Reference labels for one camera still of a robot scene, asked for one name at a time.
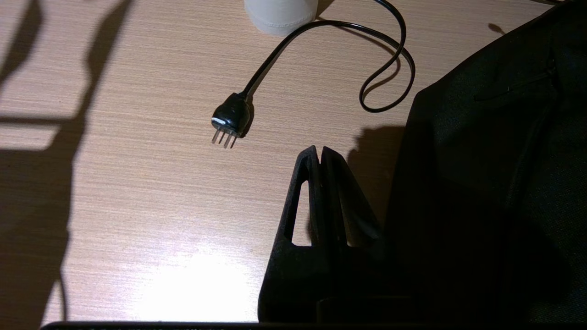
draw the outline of white container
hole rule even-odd
[[[316,18],[318,0],[245,0],[255,26],[272,35],[287,35]]]

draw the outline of black bag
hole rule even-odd
[[[416,96],[386,234],[422,317],[587,321],[587,1]]]

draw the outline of power cord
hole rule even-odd
[[[218,136],[222,133],[218,144],[222,143],[224,136],[228,134],[226,141],[224,142],[224,148],[226,149],[229,145],[230,148],[234,146],[234,142],[236,141],[237,137],[242,138],[245,135],[245,129],[251,119],[251,111],[250,111],[250,104],[252,101],[252,96],[255,93],[257,87],[270,70],[273,63],[277,60],[280,56],[281,52],[289,45],[292,40],[294,40],[300,34],[306,32],[307,30],[317,28],[319,26],[331,25],[331,26],[338,26],[341,28],[348,28],[354,29],[357,31],[361,31],[368,35],[374,36],[387,44],[391,47],[395,48],[396,52],[393,54],[392,58],[387,61],[381,68],[375,71],[374,74],[370,75],[361,89],[359,91],[359,103],[361,107],[365,109],[367,112],[377,113],[377,112],[384,112],[389,110],[396,105],[398,105],[403,99],[406,98],[407,94],[410,91],[412,84],[414,83],[414,77],[416,75],[416,65],[414,64],[414,60],[411,57],[410,53],[404,48],[404,44],[406,43],[406,23],[400,14],[400,12],[389,2],[385,0],[374,0],[381,6],[385,7],[392,15],[396,18],[397,23],[400,26],[400,42],[395,41],[390,36],[383,34],[379,31],[367,28],[363,25],[355,24],[355,23],[348,23],[342,21],[316,21],[307,23],[305,25],[300,26],[295,31],[291,32],[279,45],[273,50],[273,52],[267,57],[267,59],[263,62],[263,64],[259,67],[257,72],[253,75],[251,80],[249,80],[245,89],[240,93],[233,93],[229,96],[223,104],[218,106],[212,115],[212,126],[216,129],[216,133],[212,138],[212,143],[216,143],[218,140]],[[407,60],[408,65],[410,66],[410,82],[408,83],[406,90],[403,94],[397,98],[393,103],[380,107],[380,108],[372,108],[365,104],[365,90],[367,86],[382,72],[384,72],[389,66],[391,66],[400,54]]]

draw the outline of wood grain surface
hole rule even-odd
[[[212,112],[281,40],[257,31],[241,1],[0,2],[0,328],[256,321],[292,168],[313,144],[347,158],[382,220],[414,95],[549,8],[392,3],[417,65],[402,104],[371,114],[358,102],[389,50],[314,29],[283,52],[255,94],[247,137],[224,150],[210,143]],[[372,1],[327,4],[324,19],[399,38]],[[390,103],[408,77],[401,60],[367,104]]]

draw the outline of electric plug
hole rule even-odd
[[[216,133],[214,133],[214,137],[212,138],[212,144],[216,144],[220,133],[222,133],[222,136],[220,136],[218,144],[222,143],[224,136],[228,134],[224,142],[224,149],[229,145],[232,148],[237,137],[242,138],[244,136],[245,128],[250,119],[251,111],[247,103],[247,98],[242,94],[233,93],[223,104],[216,108],[212,115],[212,126],[216,129]]]

